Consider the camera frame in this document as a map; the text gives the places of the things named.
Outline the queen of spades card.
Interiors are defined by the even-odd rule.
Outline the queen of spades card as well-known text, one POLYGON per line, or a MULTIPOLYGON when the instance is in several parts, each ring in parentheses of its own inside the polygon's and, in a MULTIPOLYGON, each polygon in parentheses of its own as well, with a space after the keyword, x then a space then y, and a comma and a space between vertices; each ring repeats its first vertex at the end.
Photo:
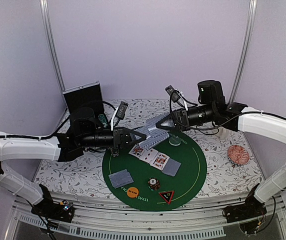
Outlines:
POLYGON ((139 145, 135 145, 130 150, 129 154, 139 159, 143 155, 144 151, 145 150, 141 148, 139 145))

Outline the blue playing card deck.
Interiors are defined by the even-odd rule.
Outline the blue playing card deck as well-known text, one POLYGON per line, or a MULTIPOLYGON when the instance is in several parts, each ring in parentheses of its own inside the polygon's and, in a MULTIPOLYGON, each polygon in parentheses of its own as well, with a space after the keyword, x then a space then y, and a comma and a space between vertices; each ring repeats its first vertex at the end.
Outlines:
POLYGON ((157 122, 168 116, 170 116, 169 112, 154 116, 147 119, 144 126, 135 129, 135 131, 146 135, 146 139, 138 144, 141 148, 151 149, 170 136, 168 130, 156 127, 157 122))

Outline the blue poker chip stack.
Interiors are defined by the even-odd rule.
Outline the blue poker chip stack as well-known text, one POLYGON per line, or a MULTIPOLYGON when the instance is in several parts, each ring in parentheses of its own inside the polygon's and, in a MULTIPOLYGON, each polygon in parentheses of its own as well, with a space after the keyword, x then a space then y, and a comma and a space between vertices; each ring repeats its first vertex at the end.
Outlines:
POLYGON ((120 153, 120 151, 119 151, 118 149, 112 149, 112 150, 111 150, 111 155, 112 155, 113 157, 119 156, 119 153, 120 153))

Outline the three of diamonds card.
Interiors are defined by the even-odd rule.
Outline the three of diamonds card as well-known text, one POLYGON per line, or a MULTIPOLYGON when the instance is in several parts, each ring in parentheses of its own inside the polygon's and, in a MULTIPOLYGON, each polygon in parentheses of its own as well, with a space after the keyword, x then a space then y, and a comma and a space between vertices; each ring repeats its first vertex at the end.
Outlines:
POLYGON ((144 161, 150 164, 152 160, 155 158, 155 156, 157 155, 157 153, 158 151, 156 149, 153 149, 153 148, 145 149, 139 159, 141 161, 144 161))

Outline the king of diamonds card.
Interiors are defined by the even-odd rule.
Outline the king of diamonds card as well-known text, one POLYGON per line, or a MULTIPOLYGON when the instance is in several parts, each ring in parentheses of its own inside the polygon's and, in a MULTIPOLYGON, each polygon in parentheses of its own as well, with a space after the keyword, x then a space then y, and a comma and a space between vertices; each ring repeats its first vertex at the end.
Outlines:
POLYGON ((153 160, 151 161, 150 166, 156 169, 162 170, 164 166, 167 164, 169 158, 170 157, 168 155, 158 152, 156 156, 153 158, 153 160))

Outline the dealt card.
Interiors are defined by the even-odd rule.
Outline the dealt card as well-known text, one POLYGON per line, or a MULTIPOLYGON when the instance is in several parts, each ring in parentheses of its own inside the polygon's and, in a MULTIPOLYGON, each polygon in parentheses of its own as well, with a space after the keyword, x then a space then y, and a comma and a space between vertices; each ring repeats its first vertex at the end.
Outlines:
POLYGON ((123 169, 121 171, 110 174, 108 177, 110 181, 112 181, 113 179, 122 179, 127 176, 131 176, 130 172, 127 169, 123 169))

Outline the red black poker chip stack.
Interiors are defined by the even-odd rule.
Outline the red black poker chip stack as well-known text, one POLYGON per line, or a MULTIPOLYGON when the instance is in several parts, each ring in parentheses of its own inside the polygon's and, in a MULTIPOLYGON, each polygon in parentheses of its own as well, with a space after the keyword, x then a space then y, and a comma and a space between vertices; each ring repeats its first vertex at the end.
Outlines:
POLYGON ((148 179, 148 187, 151 191, 157 191, 160 188, 160 182, 157 178, 151 177, 148 179))

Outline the orange big blind button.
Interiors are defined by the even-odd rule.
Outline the orange big blind button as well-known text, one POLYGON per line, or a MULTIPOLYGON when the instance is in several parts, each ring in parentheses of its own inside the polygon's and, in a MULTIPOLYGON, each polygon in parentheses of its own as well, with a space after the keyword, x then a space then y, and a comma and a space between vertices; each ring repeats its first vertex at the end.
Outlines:
POLYGON ((139 196, 139 189, 136 187, 130 187, 127 189, 126 194, 131 199, 137 198, 139 196))

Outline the aluminium poker chip case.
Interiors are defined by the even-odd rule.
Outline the aluminium poker chip case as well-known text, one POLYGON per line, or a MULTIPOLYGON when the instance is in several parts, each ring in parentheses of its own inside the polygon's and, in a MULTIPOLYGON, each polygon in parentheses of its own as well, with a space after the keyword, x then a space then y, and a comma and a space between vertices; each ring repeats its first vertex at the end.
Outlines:
POLYGON ((95 81, 63 91, 63 97, 70 114, 81 107, 90 107, 95 116, 104 114, 100 82, 95 81))

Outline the black red triangular marker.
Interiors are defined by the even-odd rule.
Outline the black red triangular marker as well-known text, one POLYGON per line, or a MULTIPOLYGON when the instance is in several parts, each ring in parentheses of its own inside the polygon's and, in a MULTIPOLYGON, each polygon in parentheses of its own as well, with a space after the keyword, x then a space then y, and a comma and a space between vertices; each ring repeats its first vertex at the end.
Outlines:
POLYGON ((159 192, 159 196, 165 201, 165 203, 170 204, 173 198, 175 191, 171 190, 171 191, 163 191, 163 192, 159 192))

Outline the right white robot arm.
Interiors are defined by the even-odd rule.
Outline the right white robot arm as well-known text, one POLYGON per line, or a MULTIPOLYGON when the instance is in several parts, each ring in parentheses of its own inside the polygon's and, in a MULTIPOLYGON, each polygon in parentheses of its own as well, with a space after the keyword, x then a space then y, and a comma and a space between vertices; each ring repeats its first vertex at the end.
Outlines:
MULTIPOLYGON (((197 130, 199 125, 214 122, 215 128, 241 131, 264 136, 286 144, 286 117, 257 110, 246 104, 226 104, 222 85, 217 80, 205 80, 197 84, 200 106, 171 110, 157 122, 164 130, 197 130)), ((252 218, 261 205, 273 195, 286 189, 286 165, 265 181, 254 187, 242 205, 241 214, 252 218)))

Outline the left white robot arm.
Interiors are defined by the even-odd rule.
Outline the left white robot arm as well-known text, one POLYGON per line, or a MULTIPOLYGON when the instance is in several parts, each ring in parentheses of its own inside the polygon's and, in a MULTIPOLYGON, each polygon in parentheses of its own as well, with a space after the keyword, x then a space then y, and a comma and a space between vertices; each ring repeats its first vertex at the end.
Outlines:
POLYGON ((81 107, 69 115, 70 127, 66 133, 49 136, 11 135, 0 132, 0 186, 29 201, 46 216, 57 213, 48 189, 32 183, 4 164, 6 160, 50 160, 70 162, 83 155, 85 148, 109 149, 118 155, 120 149, 132 147, 146 139, 135 130, 104 127, 94 110, 81 107))

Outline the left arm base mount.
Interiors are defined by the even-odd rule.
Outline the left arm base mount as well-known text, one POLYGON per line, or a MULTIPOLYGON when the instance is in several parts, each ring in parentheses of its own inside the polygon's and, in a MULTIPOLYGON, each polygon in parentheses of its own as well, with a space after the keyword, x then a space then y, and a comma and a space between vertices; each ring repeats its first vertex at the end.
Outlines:
POLYGON ((73 203, 67 200, 54 203, 53 200, 43 199, 40 203, 32 206, 31 212, 51 220, 71 223, 75 209, 73 203))

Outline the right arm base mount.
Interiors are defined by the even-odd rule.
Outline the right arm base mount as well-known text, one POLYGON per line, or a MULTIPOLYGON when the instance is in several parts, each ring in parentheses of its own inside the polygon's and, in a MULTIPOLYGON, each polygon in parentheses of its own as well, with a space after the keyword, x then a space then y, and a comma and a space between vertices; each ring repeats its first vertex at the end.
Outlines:
POLYGON ((247 198, 244 203, 238 205, 229 205, 222 211, 227 223, 233 223, 259 217, 267 213, 264 203, 255 198, 247 198))

